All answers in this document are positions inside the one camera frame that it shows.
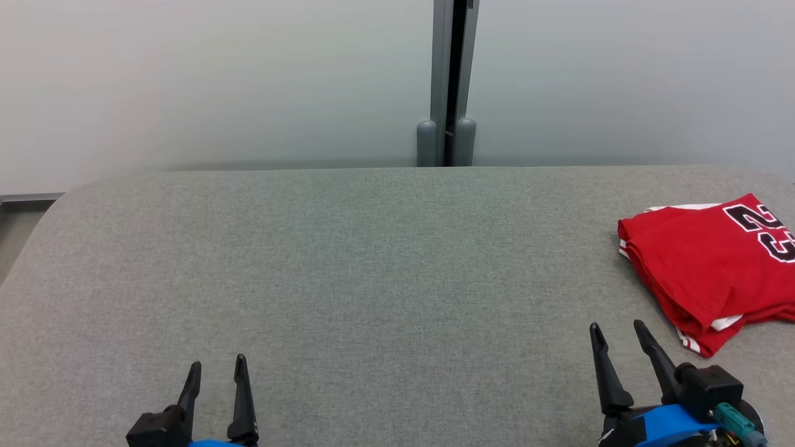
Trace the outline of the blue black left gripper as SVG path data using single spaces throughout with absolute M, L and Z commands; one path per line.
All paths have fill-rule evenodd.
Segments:
M 195 416 L 196 399 L 201 393 L 201 362 L 191 363 L 185 379 L 177 405 L 181 409 L 181 423 L 183 430 L 192 430 Z M 227 427 L 229 441 L 222 440 L 196 440 L 189 442 L 187 447 L 241 447 L 258 445 L 260 440 L 258 424 L 255 413 L 255 402 L 250 382 L 250 374 L 246 356 L 237 354 L 235 360 L 235 403 L 233 417 Z

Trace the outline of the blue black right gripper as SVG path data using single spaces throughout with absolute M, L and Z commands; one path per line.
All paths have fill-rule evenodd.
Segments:
M 642 351 L 652 363 L 663 405 L 630 409 L 634 399 L 624 389 L 614 369 L 609 345 L 599 324 L 591 323 L 589 336 L 600 410 L 606 416 L 599 446 L 707 446 L 720 425 L 701 423 L 677 404 L 676 366 L 642 320 L 634 320 L 634 331 Z

